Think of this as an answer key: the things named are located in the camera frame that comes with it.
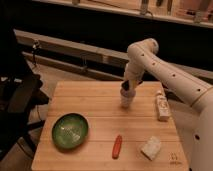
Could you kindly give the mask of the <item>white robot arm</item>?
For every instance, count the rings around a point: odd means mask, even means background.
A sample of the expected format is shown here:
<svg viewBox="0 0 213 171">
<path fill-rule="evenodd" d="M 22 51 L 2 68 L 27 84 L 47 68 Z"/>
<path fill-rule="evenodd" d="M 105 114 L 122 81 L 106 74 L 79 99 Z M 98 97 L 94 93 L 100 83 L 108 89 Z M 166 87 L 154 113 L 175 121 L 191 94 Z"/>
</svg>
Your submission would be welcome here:
<svg viewBox="0 0 213 171">
<path fill-rule="evenodd" d="M 148 71 L 199 113 L 189 169 L 213 171 L 213 85 L 158 58 L 158 50 L 158 42 L 153 38 L 128 46 L 129 62 L 121 84 L 121 104 L 130 106 L 136 87 L 143 82 L 143 74 Z"/>
</svg>

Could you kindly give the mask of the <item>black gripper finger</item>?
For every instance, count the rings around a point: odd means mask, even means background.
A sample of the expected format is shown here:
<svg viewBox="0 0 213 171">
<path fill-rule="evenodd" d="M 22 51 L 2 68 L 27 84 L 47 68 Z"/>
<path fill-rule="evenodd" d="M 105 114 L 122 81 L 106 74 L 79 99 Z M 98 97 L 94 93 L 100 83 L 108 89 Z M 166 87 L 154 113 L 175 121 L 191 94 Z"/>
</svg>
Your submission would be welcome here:
<svg viewBox="0 0 213 171">
<path fill-rule="evenodd" d="M 130 84 L 128 81 L 124 81 L 122 84 L 121 84 L 121 87 L 125 90 L 125 91 L 128 91 L 130 89 Z"/>
</svg>

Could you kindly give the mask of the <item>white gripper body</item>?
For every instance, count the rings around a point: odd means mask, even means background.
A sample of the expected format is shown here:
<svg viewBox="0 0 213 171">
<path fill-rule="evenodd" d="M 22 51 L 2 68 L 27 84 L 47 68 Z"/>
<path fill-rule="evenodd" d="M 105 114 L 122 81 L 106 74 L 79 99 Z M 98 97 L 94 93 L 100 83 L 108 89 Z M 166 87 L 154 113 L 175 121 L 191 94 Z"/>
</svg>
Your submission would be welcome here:
<svg viewBox="0 0 213 171">
<path fill-rule="evenodd" d="M 130 89 L 135 89 L 139 84 L 142 83 L 142 77 L 144 75 L 144 70 L 140 69 L 136 65 L 126 64 L 124 72 L 124 81 L 128 81 L 130 84 Z"/>
</svg>

